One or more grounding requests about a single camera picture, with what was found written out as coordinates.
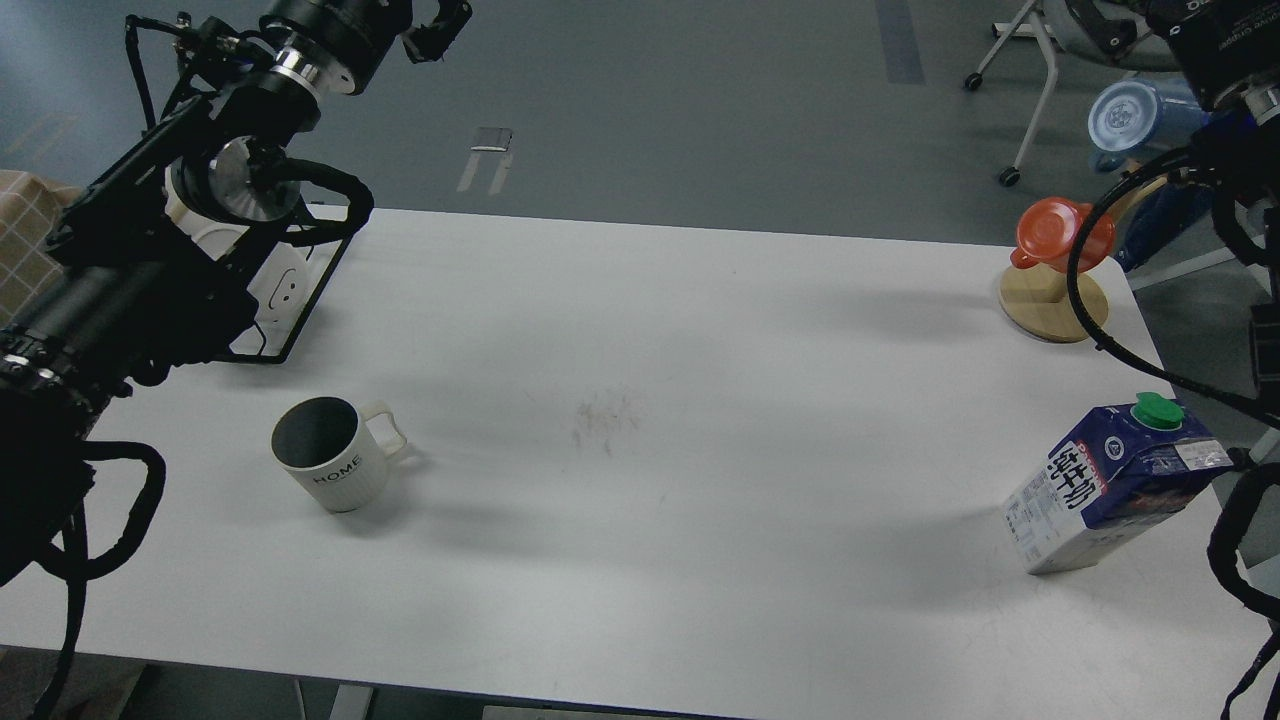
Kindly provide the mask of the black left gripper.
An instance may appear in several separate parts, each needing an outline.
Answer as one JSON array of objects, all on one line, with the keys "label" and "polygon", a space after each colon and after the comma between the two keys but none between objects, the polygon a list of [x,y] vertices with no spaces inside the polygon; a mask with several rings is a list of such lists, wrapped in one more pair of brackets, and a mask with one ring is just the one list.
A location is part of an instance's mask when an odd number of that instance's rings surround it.
[{"label": "black left gripper", "polygon": [[471,1],[439,1],[434,18],[411,26],[411,1],[273,1],[260,31],[274,49],[273,72],[315,96],[362,94],[392,44],[413,64],[443,59],[474,17]]}]

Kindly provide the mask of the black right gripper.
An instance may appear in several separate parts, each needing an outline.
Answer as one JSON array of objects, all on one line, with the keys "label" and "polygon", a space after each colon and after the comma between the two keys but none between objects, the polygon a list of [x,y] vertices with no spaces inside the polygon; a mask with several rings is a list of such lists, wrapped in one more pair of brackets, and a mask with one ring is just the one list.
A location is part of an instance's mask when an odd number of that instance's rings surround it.
[{"label": "black right gripper", "polygon": [[1277,1],[1062,1],[1062,47],[1098,63],[1140,63],[1149,28],[1206,111],[1277,83]]}]

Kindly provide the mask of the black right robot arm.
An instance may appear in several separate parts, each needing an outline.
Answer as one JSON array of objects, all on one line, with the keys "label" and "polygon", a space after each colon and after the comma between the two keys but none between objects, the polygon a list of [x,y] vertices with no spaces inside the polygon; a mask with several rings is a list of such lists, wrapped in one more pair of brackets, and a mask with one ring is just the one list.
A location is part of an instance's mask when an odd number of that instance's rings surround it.
[{"label": "black right robot arm", "polygon": [[1277,427],[1277,302],[1251,309],[1248,340],[1254,397],[1166,372],[1123,347],[1085,307],[1079,282],[1087,237],[1120,197],[1158,178],[1212,191],[1210,217],[1222,246],[1243,266],[1277,283],[1277,36],[1275,1],[1144,1],[1140,15],[1169,46],[1196,101],[1212,120],[1179,147],[1120,179],[1073,236],[1065,272],[1075,319],[1100,351],[1147,375]]}]

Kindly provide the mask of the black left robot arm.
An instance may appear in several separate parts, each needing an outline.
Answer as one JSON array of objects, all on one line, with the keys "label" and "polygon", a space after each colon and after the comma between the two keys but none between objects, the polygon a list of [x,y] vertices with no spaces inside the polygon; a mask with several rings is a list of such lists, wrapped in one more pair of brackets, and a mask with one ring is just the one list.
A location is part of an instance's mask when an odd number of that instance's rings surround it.
[{"label": "black left robot arm", "polygon": [[138,551],[166,484],[154,447],[90,432],[136,386],[233,360],[276,247],[348,247],[371,190],[287,145],[326,94],[364,92],[394,44],[439,61],[472,15],[468,1],[439,3],[424,24],[411,1],[274,1],[244,31],[127,17],[145,132],[54,222],[42,250],[61,277],[3,328],[3,580],[38,565],[67,585],[32,719],[55,714],[88,584]]}]

